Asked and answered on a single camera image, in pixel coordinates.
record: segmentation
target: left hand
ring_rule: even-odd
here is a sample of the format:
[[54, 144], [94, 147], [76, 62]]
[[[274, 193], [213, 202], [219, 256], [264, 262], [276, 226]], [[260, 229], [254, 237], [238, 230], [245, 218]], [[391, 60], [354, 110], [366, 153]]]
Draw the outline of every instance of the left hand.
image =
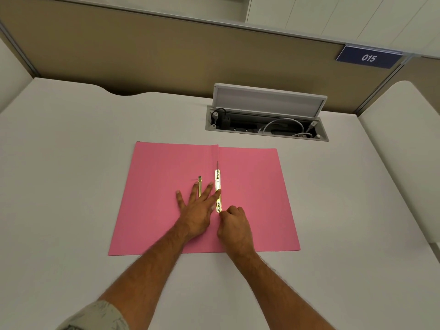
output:
[[180, 191], [178, 190], [176, 192], [177, 204], [180, 208], [180, 217], [177, 220], [176, 225], [184, 224], [187, 226], [189, 230], [188, 240], [204, 233], [209, 226], [211, 213], [214, 210], [216, 200], [221, 194], [221, 190], [217, 190], [215, 194], [209, 197], [212, 187], [213, 183], [211, 182], [200, 197], [196, 199], [198, 182], [195, 183], [192, 187], [187, 205], [185, 205]]

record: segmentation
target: number sign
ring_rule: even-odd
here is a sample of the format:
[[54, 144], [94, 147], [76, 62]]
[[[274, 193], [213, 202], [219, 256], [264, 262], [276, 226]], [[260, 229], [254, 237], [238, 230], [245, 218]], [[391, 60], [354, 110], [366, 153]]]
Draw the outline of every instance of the number sign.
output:
[[401, 57], [402, 53], [397, 51], [345, 45], [336, 61], [389, 69]]

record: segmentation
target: patterned shirt sleeve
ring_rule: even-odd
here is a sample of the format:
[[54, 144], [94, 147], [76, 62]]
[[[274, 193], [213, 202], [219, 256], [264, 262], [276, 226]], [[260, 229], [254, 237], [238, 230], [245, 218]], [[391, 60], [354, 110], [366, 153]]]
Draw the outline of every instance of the patterned shirt sleeve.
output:
[[95, 301], [69, 317], [56, 330], [129, 330], [129, 326], [113, 305]]

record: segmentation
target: white table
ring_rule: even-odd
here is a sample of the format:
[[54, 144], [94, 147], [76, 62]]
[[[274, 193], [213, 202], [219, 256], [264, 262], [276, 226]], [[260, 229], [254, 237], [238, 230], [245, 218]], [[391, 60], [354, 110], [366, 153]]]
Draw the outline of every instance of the white table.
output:
[[[205, 131], [210, 99], [34, 79], [0, 114], [0, 329], [51, 329], [135, 260], [108, 257], [136, 141], [277, 148], [300, 252], [261, 253], [337, 329], [438, 329], [440, 265], [356, 116], [330, 142]], [[267, 329], [225, 254], [182, 255], [151, 329]]]

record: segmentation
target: pink folder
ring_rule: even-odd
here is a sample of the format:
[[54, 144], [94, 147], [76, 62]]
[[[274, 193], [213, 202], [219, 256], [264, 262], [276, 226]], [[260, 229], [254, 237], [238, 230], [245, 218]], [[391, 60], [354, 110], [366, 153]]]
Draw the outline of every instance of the pink folder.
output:
[[[185, 202], [202, 176], [203, 189], [214, 182], [219, 163], [222, 206], [241, 206], [249, 220], [256, 251], [300, 249], [276, 149], [229, 148], [137, 142], [109, 255], [140, 255], [179, 217], [176, 190]], [[184, 253], [221, 253], [219, 214]]]

